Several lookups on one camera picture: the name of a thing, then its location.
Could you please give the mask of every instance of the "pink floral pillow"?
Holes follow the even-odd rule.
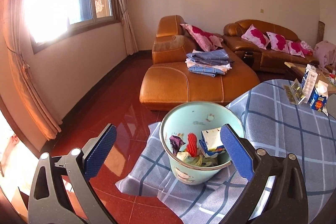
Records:
[[[197,44],[205,52],[214,51],[218,47],[222,47],[222,38],[219,38],[212,33],[204,32],[200,28],[190,24],[181,24],[181,26],[190,33],[190,35],[196,40]]]
[[[301,41],[300,46],[304,55],[313,55],[313,48],[309,46],[305,41]]]
[[[289,54],[289,49],[285,37],[280,34],[266,32],[271,42],[272,49],[278,52],[285,52]]]
[[[269,44],[269,39],[266,35],[264,35],[261,31],[259,31],[257,28],[253,26],[253,24],[250,26],[250,28],[241,36],[242,39],[246,39],[253,44],[257,45],[258,48],[266,49],[267,45]]]
[[[291,55],[299,55],[301,57],[305,57],[305,55],[303,54],[302,50],[301,50],[301,45],[299,42],[293,42],[290,40],[286,40],[288,48],[289,48],[289,53]]]

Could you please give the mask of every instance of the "metal screw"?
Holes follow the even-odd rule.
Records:
[[[294,154],[288,154],[288,157],[291,159],[291,160],[295,160],[296,159],[296,156]]]
[[[81,150],[79,148],[74,148],[73,150],[71,150],[71,155],[77,156],[80,152]]]
[[[257,154],[260,155],[260,156],[264,156],[264,155],[266,155],[266,151],[263,150],[263,149],[261,149],[261,148],[259,148],[259,149],[257,150]]]
[[[49,153],[48,152],[44,152],[42,155],[41,155],[41,159],[45,160],[46,158],[49,157]]]

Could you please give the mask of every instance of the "plaid fabric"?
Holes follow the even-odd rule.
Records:
[[[230,62],[229,55],[223,49],[211,52],[191,52],[186,56],[193,62],[210,66],[227,65]]]
[[[215,77],[217,74],[225,75],[225,73],[220,69],[212,68],[212,67],[206,67],[206,66],[202,66],[202,65],[194,65],[194,66],[190,67],[188,70],[193,72],[193,73],[197,73],[197,74],[200,74],[200,75],[211,76],[211,77]]]
[[[255,148],[299,160],[308,195],[309,222],[326,204],[336,188],[336,120],[310,109],[291,105],[282,88],[286,80],[261,83],[227,107],[242,121],[246,138]],[[217,224],[230,210],[247,181],[233,165],[222,169],[208,182],[190,186],[178,181],[159,139],[160,123],[150,125],[147,146],[132,172],[116,183],[122,193],[157,196],[186,224]],[[267,201],[274,177],[270,177],[252,217]]]

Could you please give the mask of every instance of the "red object on table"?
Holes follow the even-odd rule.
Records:
[[[193,157],[197,157],[197,137],[194,133],[188,134],[187,152]]]

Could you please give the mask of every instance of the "metal rim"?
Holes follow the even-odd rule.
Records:
[[[188,167],[190,169],[193,169],[193,170],[199,170],[199,171],[211,171],[211,170],[218,170],[218,169],[222,169],[224,167],[227,167],[229,166],[231,163],[232,163],[232,160],[228,161],[227,163],[224,163],[224,164],[221,164],[221,165],[218,165],[218,166],[215,166],[215,167],[200,167],[200,166],[194,166],[194,165],[189,165],[189,164],[186,164],[185,162],[183,162],[182,160],[179,160],[172,152],[170,152],[169,148],[167,147],[166,143],[163,141],[163,124],[166,122],[167,118],[169,117],[169,115],[175,111],[176,109],[180,108],[180,107],[183,107],[184,105],[191,105],[191,104],[197,104],[197,103],[207,103],[207,104],[213,104],[213,105],[216,105],[216,106],[219,106],[219,107],[222,107],[222,108],[225,108],[227,111],[231,112],[231,114],[233,114],[236,119],[238,120],[239,124],[241,125],[242,129],[243,129],[243,133],[244,133],[244,138],[245,138],[245,129],[244,129],[244,126],[241,122],[241,120],[238,119],[238,117],[231,111],[229,110],[228,108],[220,105],[220,104],[216,104],[216,103],[212,103],[212,102],[207,102],[207,101],[193,101],[193,102],[187,102],[187,103],[184,103],[184,104],[181,104],[181,105],[178,105],[176,107],[174,107],[172,110],[170,110],[166,115],[165,117],[163,118],[161,124],[160,124],[160,129],[159,129],[159,135],[160,135],[160,141],[161,141],[161,144],[163,146],[163,149],[166,151],[166,153],[174,160],[176,161],[177,163],[183,165],[184,167]]]

